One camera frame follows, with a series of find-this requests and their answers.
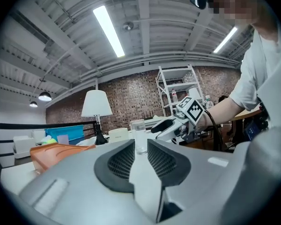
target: clear plastic cup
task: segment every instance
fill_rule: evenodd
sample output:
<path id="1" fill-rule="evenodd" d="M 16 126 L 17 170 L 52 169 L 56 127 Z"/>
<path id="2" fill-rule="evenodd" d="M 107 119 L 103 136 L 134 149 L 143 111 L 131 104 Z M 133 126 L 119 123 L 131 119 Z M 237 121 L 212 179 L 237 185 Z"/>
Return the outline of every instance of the clear plastic cup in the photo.
<path id="1" fill-rule="evenodd" d="M 135 151 L 139 155 L 148 153 L 147 133 L 144 119 L 130 122 L 132 136 L 135 140 Z"/>

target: ceiling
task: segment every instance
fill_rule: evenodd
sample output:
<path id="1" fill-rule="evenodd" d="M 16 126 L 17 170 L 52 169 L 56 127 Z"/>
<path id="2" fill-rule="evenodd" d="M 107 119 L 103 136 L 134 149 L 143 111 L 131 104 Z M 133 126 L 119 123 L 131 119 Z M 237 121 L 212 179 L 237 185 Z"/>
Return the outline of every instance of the ceiling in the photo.
<path id="1" fill-rule="evenodd" d="M 93 10 L 105 5 L 125 52 L 117 58 Z M 133 29 L 123 29 L 126 22 Z M 0 31 L 0 89 L 58 97 L 96 77 L 176 61 L 239 67 L 253 28 L 234 27 L 189 0 L 19 0 Z"/>

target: person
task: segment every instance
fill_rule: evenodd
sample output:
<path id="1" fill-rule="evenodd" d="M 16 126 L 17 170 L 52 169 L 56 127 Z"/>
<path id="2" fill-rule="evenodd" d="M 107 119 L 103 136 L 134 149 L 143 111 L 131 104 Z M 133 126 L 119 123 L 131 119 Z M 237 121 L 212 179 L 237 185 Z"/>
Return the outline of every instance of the person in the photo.
<path id="1" fill-rule="evenodd" d="M 255 29 L 253 42 L 244 55 L 241 77 L 228 98 L 208 109 L 216 124 L 231 120 L 244 109 L 259 103 L 257 90 L 281 65 L 281 26 L 263 0 L 207 0 L 210 7 L 225 16 L 250 24 Z M 211 126 L 206 113 L 197 127 Z"/>
<path id="2" fill-rule="evenodd" d="M 226 99 L 226 98 L 228 98 L 228 96 L 226 96 L 226 95 L 220 96 L 220 97 L 219 97 L 219 103 L 220 103 L 221 101 L 223 101 L 224 99 Z"/>

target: lamp shade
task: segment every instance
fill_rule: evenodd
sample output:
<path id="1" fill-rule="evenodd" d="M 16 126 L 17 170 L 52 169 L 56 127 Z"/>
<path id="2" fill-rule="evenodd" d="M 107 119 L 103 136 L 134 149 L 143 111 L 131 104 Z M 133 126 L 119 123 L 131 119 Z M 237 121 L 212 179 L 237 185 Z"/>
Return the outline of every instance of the lamp shade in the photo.
<path id="1" fill-rule="evenodd" d="M 88 91 L 83 104 L 82 117 L 112 115 L 106 93 L 100 90 Z"/>
<path id="2" fill-rule="evenodd" d="M 30 107 L 37 107 L 37 103 L 34 102 L 34 101 L 32 101 L 29 106 L 30 106 Z"/>
<path id="3" fill-rule="evenodd" d="M 42 92 L 39 96 L 38 99 L 41 101 L 45 101 L 45 102 L 50 102 L 52 100 L 51 95 L 49 92 Z"/>

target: gray plastic panel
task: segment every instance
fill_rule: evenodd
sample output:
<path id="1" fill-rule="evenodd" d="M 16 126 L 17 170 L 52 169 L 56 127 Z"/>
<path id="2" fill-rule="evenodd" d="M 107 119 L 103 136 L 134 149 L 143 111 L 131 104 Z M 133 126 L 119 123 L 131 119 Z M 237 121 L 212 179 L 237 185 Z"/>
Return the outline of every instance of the gray plastic panel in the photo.
<path id="1" fill-rule="evenodd" d="M 160 145 L 157 140 L 148 139 L 148 160 L 163 187 L 179 185 L 191 170 L 186 156 Z"/>
<path id="2" fill-rule="evenodd" d="M 129 175 L 134 159 L 134 140 L 131 139 L 101 155 L 95 162 L 95 175 L 114 192 L 133 193 L 134 187 L 129 183 Z"/>
<path id="3" fill-rule="evenodd" d="M 281 128 L 259 134 L 250 146 L 249 142 L 239 144 L 233 154 L 157 142 L 183 154 L 192 164 L 180 185 L 165 189 L 169 202 L 183 211 L 160 222 L 161 225 L 245 222 L 281 183 Z M 61 178 L 68 181 L 69 186 L 51 216 L 60 224 L 154 224 L 136 204 L 133 194 L 110 191 L 93 172 L 99 156 L 124 143 L 113 143 L 64 159 L 33 180 L 20 197 L 32 204 L 44 187 Z M 210 157 L 226 159 L 229 163 L 226 167 L 215 165 L 208 162 Z"/>

